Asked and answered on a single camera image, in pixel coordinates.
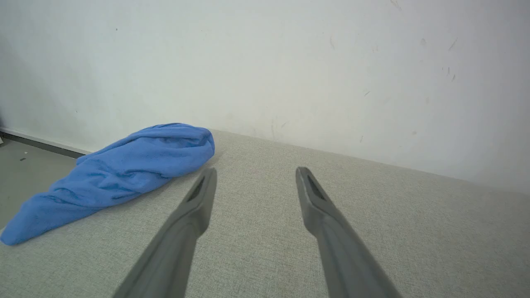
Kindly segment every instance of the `gray floor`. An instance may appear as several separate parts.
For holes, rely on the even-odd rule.
[[[34,194],[66,176],[75,159],[4,139],[0,145],[0,229]]]

